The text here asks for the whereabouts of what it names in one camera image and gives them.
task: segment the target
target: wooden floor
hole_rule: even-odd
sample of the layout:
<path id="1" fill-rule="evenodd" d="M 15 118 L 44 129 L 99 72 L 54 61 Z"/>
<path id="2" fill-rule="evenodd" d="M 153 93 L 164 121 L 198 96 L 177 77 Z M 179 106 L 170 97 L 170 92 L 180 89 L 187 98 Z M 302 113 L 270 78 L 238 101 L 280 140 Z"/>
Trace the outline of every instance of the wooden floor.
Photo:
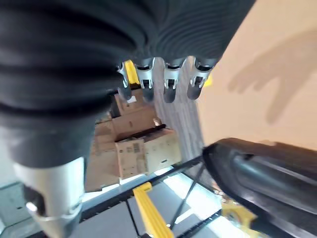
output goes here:
<path id="1" fill-rule="evenodd" d="M 187 98 L 190 67 L 191 64 L 189 60 L 187 60 L 180 72 L 180 79 L 176 89 L 176 99 L 171 104 L 165 103 L 163 98 L 163 60 L 156 58 L 154 67 L 155 108 L 162 122 L 165 123 L 168 128 L 177 131 L 183 161 L 188 161 L 199 156 L 204 146 L 196 103 Z"/>

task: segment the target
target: yellow handle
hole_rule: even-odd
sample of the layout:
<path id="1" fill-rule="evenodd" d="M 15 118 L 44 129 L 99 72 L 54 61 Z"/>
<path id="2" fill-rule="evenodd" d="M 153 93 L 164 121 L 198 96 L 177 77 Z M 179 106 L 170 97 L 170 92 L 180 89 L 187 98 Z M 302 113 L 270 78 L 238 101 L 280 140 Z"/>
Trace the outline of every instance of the yellow handle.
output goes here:
<path id="1" fill-rule="evenodd" d="M 166 226 L 164 219 L 147 195 L 147 191 L 151 189 L 150 182 L 133 189 L 147 233 L 154 238 L 174 238 L 173 232 Z"/>

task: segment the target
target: black metal rail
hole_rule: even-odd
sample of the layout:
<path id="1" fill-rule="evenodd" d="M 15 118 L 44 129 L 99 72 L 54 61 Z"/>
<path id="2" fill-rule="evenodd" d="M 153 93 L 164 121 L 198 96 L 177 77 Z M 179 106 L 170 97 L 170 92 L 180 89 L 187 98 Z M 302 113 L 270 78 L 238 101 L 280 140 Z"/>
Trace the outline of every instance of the black metal rail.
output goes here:
<path id="1" fill-rule="evenodd" d="M 198 222 L 196 225 L 192 226 L 184 233 L 180 234 L 177 238 L 190 238 L 197 234 L 202 228 L 216 220 L 221 216 L 221 210 L 218 210 L 216 213 L 212 214 L 210 217 L 204 219 L 203 221 Z"/>
<path id="2" fill-rule="evenodd" d="M 187 161 L 181 165 L 176 165 L 170 171 L 167 171 L 166 173 L 159 175 L 159 176 L 156 176 L 154 178 L 151 178 L 146 182 L 150 182 L 152 184 L 152 186 L 155 186 L 156 184 L 162 182 L 164 179 L 171 177 L 175 174 L 181 173 L 181 172 L 183 172 L 183 171 L 185 171 L 185 170 L 187 170 L 195 165 L 198 165 L 202 161 L 203 161 L 202 157 L 196 157 L 196 158 L 194 158 L 190 161 Z M 136 233 L 138 236 L 140 236 L 127 200 L 130 197 L 134 196 L 133 189 L 135 189 L 136 187 L 138 187 L 144 183 L 145 182 L 138 184 L 138 185 L 132 187 L 131 189 L 129 189 L 125 192 L 122 192 L 121 194 L 119 194 L 115 197 L 112 197 L 112 198 L 92 207 L 92 208 L 89 208 L 89 209 L 83 211 L 80 223 L 91 218 L 91 217 L 94 217 L 95 215 L 97 215 L 101 212 L 104 212 L 104 211 L 110 209 L 111 207 L 113 207 L 121 202 L 126 202 L 127 206 L 128 206 L 129 214 L 131 216 L 134 228 L 136 230 Z M 44 234 L 44 232 L 38 232 L 38 233 L 35 233 L 35 234 L 29 236 L 29 238 L 46 238 L 46 237 L 47 236 Z"/>

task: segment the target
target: bright light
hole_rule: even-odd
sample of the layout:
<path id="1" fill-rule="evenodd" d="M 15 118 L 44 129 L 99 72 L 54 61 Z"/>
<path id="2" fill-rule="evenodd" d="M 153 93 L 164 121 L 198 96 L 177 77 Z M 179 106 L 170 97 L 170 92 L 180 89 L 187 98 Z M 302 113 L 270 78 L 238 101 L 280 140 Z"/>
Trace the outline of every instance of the bright light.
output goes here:
<path id="1" fill-rule="evenodd" d="M 32 203 L 32 202 L 27 202 L 26 203 L 27 209 L 29 209 L 31 212 L 37 212 L 38 208 Z"/>
<path id="2" fill-rule="evenodd" d="M 215 221 L 211 222 L 208 227 L 217 235 L 219 238 L 249 238 L 250 236 L 244 233 L 239 228 L 235 227 L 223 216 L 218 217 Z"/>
<path id="3" fill-rule="evenodd" d="M 167 171 L 170 171 L 171 169 L 173 169 L 173 167 L 169 166 L 169 167 L 166 167 L 166 168 L 163 168 L 163 169 L 160 169 L 160 170 L 154 172 L 154 174 L 156 176 L 159 176 L 159 175 L 162 175 L 162 174 L 166 173 Z"/>
<path id="4" fill-rule="evenodd" d="M 127 182 L 131 182 L 132 180 L 135 180 L 135 179 L 137 179 L 137 178 L 139 178 L 139 177 L 142 177 L 142 176 L 145 176 L 145 175 L 135 175 L 135 176 L 130 177 L 130 178 L 121 179 L 121 180 L 120 180 L 120 185 L 123 185 L 123 184 L 125 184 L 125 183 L 127 183 Z"/>
<path id="5" fill-rule="evenodd" d="M 176 218 L 175 224 L 181 223 L 182 221 L 184 221 L 186 218 L 188 218 L 192 214 L 193 214 L 192 209 L 187 210 L 182 215 L 180 215 L 178 218 Z"/>
<path id="6" fill-rule="evenodd" d="M 94 197 L 97 197 L 97 196 L 99 196 L 99 195 L 101 195 L 101 194 L 104 194 L 105 192 L 108 192 L 108 191 L 110 191 L 110 190 L 112 190 L 112 189 L 114 189 L 114 188 L 116 188 L 116 187 L 119 187 L 119 184 L 118 184 L 118 183 L 116 183 L 116 184 L 114 184 L 114 185 L 110 185 L 110 186 L 108 186 L 108 187 L 104 187 L 104 188 L 102 189 L 102 191 L 98 191 L 98 192 L 86 192 L 86 193 L 84 194 L 84 196 L 83 196 L 82 202 L 86 202 L 86 201 L 88 201 L 88 200 L 90 200 L 90 199 L 93 199 Z"/>

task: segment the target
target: black bellows cover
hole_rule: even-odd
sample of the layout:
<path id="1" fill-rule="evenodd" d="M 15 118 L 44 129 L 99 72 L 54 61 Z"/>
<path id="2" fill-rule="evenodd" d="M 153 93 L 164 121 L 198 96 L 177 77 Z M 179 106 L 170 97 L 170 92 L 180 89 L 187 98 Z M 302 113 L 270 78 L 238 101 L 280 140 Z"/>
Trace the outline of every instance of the black bellows cover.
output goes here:
<path id="1" fill-rule="evenodd" d="M 253 3 L 0 0 L 0 102 L 71 107 L 122 83 L 125 60 L 220 58 Z"/>

